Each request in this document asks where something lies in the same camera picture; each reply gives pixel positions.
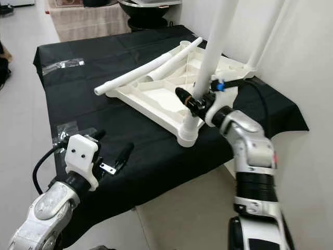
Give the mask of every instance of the white clamp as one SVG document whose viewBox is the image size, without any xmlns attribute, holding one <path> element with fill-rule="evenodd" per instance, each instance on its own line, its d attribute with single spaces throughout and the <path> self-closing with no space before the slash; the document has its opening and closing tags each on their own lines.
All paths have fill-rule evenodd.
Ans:
<svg viewBox="0 0 333 250">
<path fill-rule="evenodd" d="M 98 187 L 98 181 L 93 175 L 93 157 L 97 150 L 95 142 L 76 134 L 69 138 L 65 156 L 66 173 L 74 171 L 84 177 L 91 185 L 90 191 Z"/>
</svg>

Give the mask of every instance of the white wall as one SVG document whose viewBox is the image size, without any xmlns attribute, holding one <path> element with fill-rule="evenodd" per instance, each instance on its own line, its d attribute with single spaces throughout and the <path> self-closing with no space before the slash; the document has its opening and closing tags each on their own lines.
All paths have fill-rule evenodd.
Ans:
<svg viewBox="0 0 333 250">
<path fill-rule="evenodd" d="M 219 0 L 183 0 L 168 18 L 207 38 Z M 261 61 L 259 76 L 295 101 L 310 132 L 274 137 L 278 195 L 297 249 L 331 249 L 333 239 L 333 1 L 292 0 Z M 246 61 L 273 2 L 240 0 L 225 54 Z"/>
</svg>

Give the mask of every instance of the table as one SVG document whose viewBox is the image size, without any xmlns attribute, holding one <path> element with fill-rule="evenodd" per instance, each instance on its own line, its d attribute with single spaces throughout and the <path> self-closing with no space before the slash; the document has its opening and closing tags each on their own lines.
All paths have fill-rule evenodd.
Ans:
<svg viewBox="0 0 333 250">
<path fill-rule="evenodd" d="M 118 3 L 98 8 L 57 8 L 55 0 L 47 0 L 46 4 L 61 42 L 131 31 L 127 25 L 129 16 Z"/>
<path fill-rule="evenodd" d="M 101 155 L 112 163 L 126 142 L 135 149 L 119 175 L 107 177 L 74 211 L 63 233 L 64 246 L 73 244 L 93 225 L 143 204 L 160 194 L 232 159 L 228 142 L 215 128 L 203 126 L 195 146 L 183 148 L 174 135 L 115 98 L 96 96 L 93 89 L 196 37 L 184 26 L 99 37 L 38 47 L 34 64 L 46 94 L 53 136 L 57 126 L 76 121 L 79 129 L 105 129 Z M 84 65 L 43 68 L 59 61 L 82 58 Z M 271 136 L 283 131 L 308 130 L 297 105 L 258 78 L 252 79 L 268 105 Z M 264 111 L 258 94 L 241 89 L 234 108 L 263 124 Z M 64 165 L 56 162 L 59 179 Z"/>
</svg>

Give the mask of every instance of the black cable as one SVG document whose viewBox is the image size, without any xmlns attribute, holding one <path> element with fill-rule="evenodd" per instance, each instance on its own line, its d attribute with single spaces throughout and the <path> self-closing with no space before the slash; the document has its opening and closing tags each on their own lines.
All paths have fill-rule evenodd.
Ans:
<svg viewBox="0 0 333 250">
<path fill-rule="evenodd" d="M 253 87 L 256 92 L 259 95 L 259 98 L 261 100 L 262 106 L 264 108 L 264 113 L 265 113 L 265 136 L 267 138 L 271 138 L 271 122 L 270 122 L 270 115 L 268 113 L 268 105 L 267 102 L 265 100 L 265 97 L 263 96 L 263 94 L 261 93 L 260 89 L 258 88 L 258 86 L 255 85 L 255 83 L 249 79 L 243 79 L 243 82 L 247 83 L 249 86 Z"/>
<path fill-rule="evenodd" d="M 53 154 L 56 150 L 62 148 L 63 145 L 60 143 L 60 144 L 57 144 L 54 148 L 52 148 L 51 150 L 49 150 L 36 164 L 36 166 L 34 167 L 33 171 L 32 171 L 32 181 L 33 181 L 33 184 L 35 185 L 35 188 L 37 190 L 37 192 L 39 194 L 42 194 L 43 191 L 40 187 L 40 185 L 38 184 L 38 180 L 37 180 L 37 171 L 39 170 L 40 166 L 42 165 L 42 163 L 51 155 Z"/>
</svg>

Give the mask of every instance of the white pipe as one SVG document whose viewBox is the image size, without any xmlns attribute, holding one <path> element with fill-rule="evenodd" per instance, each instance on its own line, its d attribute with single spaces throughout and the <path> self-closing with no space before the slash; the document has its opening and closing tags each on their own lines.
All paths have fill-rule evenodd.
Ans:
<svg viewBox="0 0 333 250">
<path fill-rule="evenodd" d="M 115 88 L 118 88 L 122 85 L 125 85 L 129 82 L 134 81 L 135 79 L 151 72 L 152 70 L 156 69 L 157 67 L 161 66 L 166 61 L 170 60 L 172 58 L 171 53 L 165 53 L 153 61 L 142 65 L 141 67 L 138 67 L 126 74 L 123 74 L 122 76 L 119 76 L 111 81 L 107 81 L 101 86 L 98 86 L 94 89 L 94 92 L 96 95 L 103 95 L 108 91 L 111 91 Z"/>
<path fill-rule="evenodd" d="M 184 59 L 186 56 L 188 56 L 189 53 L 193 51 L 200 43 L 202 42 L 202 38 L 195 39 L 192 43 L 187 45 L 183 50 L 181 50 L 178 54 L 173 56 L 169 61 L 167 61 L 165 64 L 161 65 L 157 69 L 153 70 L 149 74 L 147 74 L 146 79 L 148 81 L 158 81 L 163 79 L 163 77 L 171 71 L 175 65 L 180 62 L 182 59 Z"/>
<path fill-rule="evenodd" d="M 227 35 L 231 26 L 238 0 L 220 1 L 220 6 L 210 31 L 204 58 L 199 70 L 193 97 L 199 99 L 208 90 L 210 78 L 215 73 L 221 53 L 226 44 Z M 188 111 L 181 128 L 178 131 L 177 141 L 183 147 L 194 145 L 198 137 L 198 117 L 193 117 Z"/>
<path fill-rule="evenodd" d="M 246 63 L 247 67 L 252 68 L 252 69 L 256 69 L 258 67 L 260 58 L 262 57 L 262 54 L 266 48 L 267 42 L 272 34 L 276 20 L 280 15 L 280 12 L 281 12 L 281 9 L 282 9 L 284 3 L 285 3 L 285 0 L 276 1 L 275 6 L 274 6 L 274 12 L 273 12 L 267 26 L 265 27 L 264 33 L 260 37 L 256 48 L 254 49 L 248 62 Z"/>
</svg>

